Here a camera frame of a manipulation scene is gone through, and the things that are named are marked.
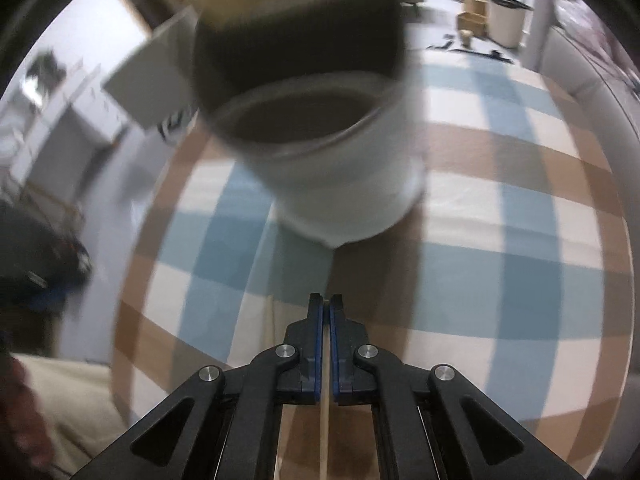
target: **white trash bin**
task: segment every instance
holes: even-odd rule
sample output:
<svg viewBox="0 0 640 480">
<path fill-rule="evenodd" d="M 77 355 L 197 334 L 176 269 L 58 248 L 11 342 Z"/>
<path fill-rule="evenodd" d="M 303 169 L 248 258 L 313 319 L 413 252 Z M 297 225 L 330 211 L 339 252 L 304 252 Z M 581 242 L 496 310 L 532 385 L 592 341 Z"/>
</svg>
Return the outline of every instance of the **white trash bin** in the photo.
<svg viewBox="0 0 640 480">
<path fill-rule="evenodd" d="M 532 9 L 518 0 L 489 0 L 489 38 L 505 48 L 517 48 L 527 10 Z"/>
</svg>

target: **wooden box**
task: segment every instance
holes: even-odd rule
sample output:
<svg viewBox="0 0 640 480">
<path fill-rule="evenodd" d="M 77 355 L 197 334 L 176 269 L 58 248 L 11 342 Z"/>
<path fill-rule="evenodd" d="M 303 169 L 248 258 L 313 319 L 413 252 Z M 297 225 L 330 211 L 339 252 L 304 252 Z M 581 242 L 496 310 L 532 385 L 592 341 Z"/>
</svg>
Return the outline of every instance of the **wooden box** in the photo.
<svg viewBox="0 0 640 480">
<path fill-rule="evenodd" d="M 489 0 L 462 0 L 462 3 L 462 10 L 465 12 L 479 14 L 485 18 L 487 17 L 487 5 L 489 4 Z"/>
<path fill-rule="evenodd" d="M 458 30 L 470 30 L 476 38 L 483 38 L 486 33 L 486 18 L 472 12 L 461 12 L 458 15 Z"/>
</svg>

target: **wall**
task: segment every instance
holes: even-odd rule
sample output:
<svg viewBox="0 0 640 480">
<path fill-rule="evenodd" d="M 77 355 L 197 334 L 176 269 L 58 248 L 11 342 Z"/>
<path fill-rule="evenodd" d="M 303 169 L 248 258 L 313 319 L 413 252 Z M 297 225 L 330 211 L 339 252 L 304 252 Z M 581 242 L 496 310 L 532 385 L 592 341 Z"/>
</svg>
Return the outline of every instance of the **wall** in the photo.
<svg viewBox="0 0 640 480">
<path fill-rule="evenodd" d="M 0 110 L 39 51 L 52 48 L 59 62 L 67 66 L 82 60 L 88 72 L 100 65 L 104 77 L 148 35 L 123 0 L 73 0 L 25 57 L 0 100 Z"/>
</svg>

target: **table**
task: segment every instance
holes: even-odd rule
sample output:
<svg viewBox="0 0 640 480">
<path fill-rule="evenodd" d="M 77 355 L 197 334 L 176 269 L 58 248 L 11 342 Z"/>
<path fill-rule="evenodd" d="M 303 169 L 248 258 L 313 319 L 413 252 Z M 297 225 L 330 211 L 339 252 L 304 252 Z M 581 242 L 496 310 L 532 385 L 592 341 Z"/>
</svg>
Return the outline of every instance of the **table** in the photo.
<svg viewBox="0 0 640 480">
<path fill-rule="evenodd" d="M 607 161 L 577 104 L 523 68 L 423 51 L 410 70 L 427 168 L 395 227 L 335 251 L 280 227 L 203 127 L 171 161 L 122 290 L 113 392 L 130 421 L 205 364 L 236 367 L 305 317 L 310 292 L 412 365 L 455 366 L 586 474 L 626 379 L 633 280 Z M 287 410 L 281 478 L 316 478 Z M 332 407 L 332 478 L 376 478 L 367 409 Z"/>
</svg>

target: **metal screw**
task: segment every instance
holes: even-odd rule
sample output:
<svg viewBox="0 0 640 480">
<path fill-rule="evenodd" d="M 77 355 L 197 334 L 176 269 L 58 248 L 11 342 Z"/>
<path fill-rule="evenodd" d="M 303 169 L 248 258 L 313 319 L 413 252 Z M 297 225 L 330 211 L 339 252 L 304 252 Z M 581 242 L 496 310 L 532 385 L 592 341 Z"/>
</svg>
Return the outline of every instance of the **metal screw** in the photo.
<svg viewBox="0 0 640 480">
<path fill-rule="evenodd" d="M 205 366 L 198 372 L 198 377 L 203 381 L 215 381 L 220 377 L 220 369 L 217 366 Z"/>
<path fill-rule="evenodd" d="M 280 345 L 276 348 L 276 354 L 278 357 L 291 357 L 296 353 L 296 348 L 291 345 Z"/>
<path fill-rule="evenodd" d="M 447 365 L 438 366 L 435 373 L 436 377 L 441 381 L 450 381 L 456 375 L 456 373 L 453 371 L 453 368 Z"/>
<path fill-rule="evenodd" d="M 365 359 L 371 359 L 378 355 L 378 349 L 373 345 L 362 345 L 358 348 L 358 354 Z"/>
</svg>

